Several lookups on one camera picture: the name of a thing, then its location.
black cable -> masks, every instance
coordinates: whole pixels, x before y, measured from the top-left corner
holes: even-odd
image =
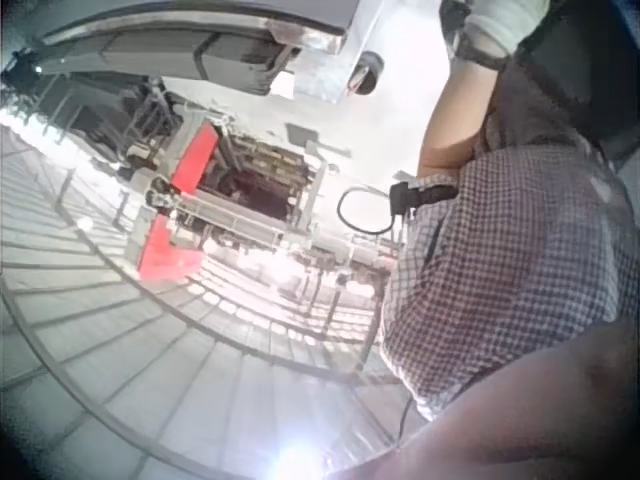
[[[352,224],[346,218],[344,218],[344,215],[342,215],[342,204],[344,203],[345,198],[347,198],[347,195],[349,195],[350,193],[354,193],[354,192],[370,193],[372,195],[377,195],[377,196],[383,197],[383,198],[387,198],[388,197],[384,193],[378,192],[377,190],[373,190],[372,188],[368,188],[368,187],[351,187],[351,188],[347,188],[344,191],[344,193],[342,194],[342,196],[340,197],[340,200],[338,201],[338,206],[336,207],[336,213],[338,214],[338,218],[340,219],[340,221],[342,223],[344,223],[347,227],[349,227],[351,230],[355,230],[356,232],[362,233],[364,235],[375,235],[375,236],[378,236],[378,235],[384,235],[385,233],[390,232],[391,229],[393,228],[393,225],[395,224],[396,217],[391,217],[391,224],[387,228],[384,228],[384,229],[378,230],[378,231],[364,230],[362,228],[356,227],[354,224]]]
[[[400,417],[400,428],[398,429],[398,438],[396,439],[396,445],[400,445],[400,440],[402,440],[402,435],[404,434],[404,424],[407,421],[407,416],[409,415],[409,410],[411,409],[411,405],[413,405],[413,397],[409,399],[407,404],[402,411],[402,417]]]

hand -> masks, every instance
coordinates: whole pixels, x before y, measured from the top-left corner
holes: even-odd
[[[550,0],[475,0],[465,30],[480,30],[512,55],[549,11]]]

checkered shirt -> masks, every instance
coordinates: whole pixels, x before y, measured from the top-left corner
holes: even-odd
[[[483,373],[640,311],[624,187],[575,136],[504,133],[487,126],[459,180],[420,181],[459,194],[416,211],[387,286],[382,355],[430,419]]]

watch strap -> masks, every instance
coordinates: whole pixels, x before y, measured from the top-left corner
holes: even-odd
[[[495,57],[476,48],[471,39],[461,32],[456,46],[456,58],[467,62],[476,63],[490,70],[501,71],[509,61],[509,57]]]

red panel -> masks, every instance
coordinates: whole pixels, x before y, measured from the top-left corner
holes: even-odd
[[[138,266],[141,280],[179,280],[200,271],[204,252],[171,245],[168,220],[158,215],[153,221]]]
[[[217,145],[218,133],[210,123],[204,123],[184,152],[171,183],[180,191],[193,195]]]

